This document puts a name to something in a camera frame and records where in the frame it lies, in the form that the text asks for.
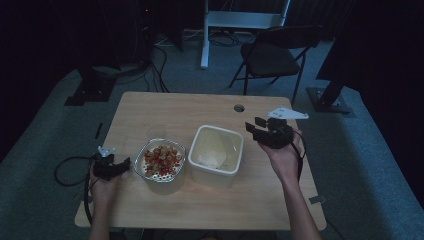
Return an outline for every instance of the person's right hand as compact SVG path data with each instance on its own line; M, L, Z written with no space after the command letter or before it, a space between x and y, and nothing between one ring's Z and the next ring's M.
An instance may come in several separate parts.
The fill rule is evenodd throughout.
M301 153L302 150L299 146L300 136L302 131L293 129L298 134L294 134L293 143ZM298 162L297 158L299 157L297 152L293 149L291 144L280 148L272 149L258 142L258 145L266 152L271 161L271 166L274 172L277 174L278 178L282 183L287 181L296 181L298 182Z

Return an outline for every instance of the black chair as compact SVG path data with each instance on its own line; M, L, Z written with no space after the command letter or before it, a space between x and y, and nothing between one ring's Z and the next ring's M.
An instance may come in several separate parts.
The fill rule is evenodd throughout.
M291 99L292 105L294 105L305 66L306 52L318 45L320 29L321 26L278 26L259 32L253 43L246 43L241 46L240 52L243 62L229 87L232 87L236 80L244 80L243 95L246 95L249 79L274 77L271 82L273 84L282 76L297 74L296 86ZM294 57L291 49L303 50ZM237 78L244 66L246 66L244 78Z

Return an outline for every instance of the black curtain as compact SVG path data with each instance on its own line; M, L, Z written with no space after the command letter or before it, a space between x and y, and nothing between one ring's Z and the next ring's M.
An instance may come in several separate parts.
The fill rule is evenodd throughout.
M359 91L422 206L423 24L420 0L358 0L317 76Z

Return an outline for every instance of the hand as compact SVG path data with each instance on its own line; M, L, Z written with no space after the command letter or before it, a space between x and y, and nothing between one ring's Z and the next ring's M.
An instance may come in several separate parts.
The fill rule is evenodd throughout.
M299 153L302 152L302 149L299 146L300 135L302 131L293 129L293 131L298 134L294 134L294 146L299 150ZM287 181L298 181L298 154L294 150L291 144L280 148L272 149L258 142L258 145L266 152L271 161L271 166L274 172L277 174L280 181L284 184Z
M121 175L116 176L109 181L94 176L93 167L90 171L91 195L93 197L94 208L108 210L113 203L118 181Z

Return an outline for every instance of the wooden table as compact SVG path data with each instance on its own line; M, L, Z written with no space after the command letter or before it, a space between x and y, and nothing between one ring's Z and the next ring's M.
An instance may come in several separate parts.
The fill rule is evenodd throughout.
M236 112L241 104L245 110ZM244 160L229 189L216 189L193 182L186 171L183 186L170 195L152 191L133 168L121 179L111 225L127 228L289 230L289 218L281 183L265 152L245 130L245 122L280 106L291 107L287 98L127 92L123 95L103 147L116 148L116 156L136 159L141 148L156 137L183 145L188 152L197 129L213 125L237 131L245 139ZM289 125L297 127L294 120ZM322 230L326 221L317 196L307 158L300 185L309 210ZM75 223L88 227L83 204Z

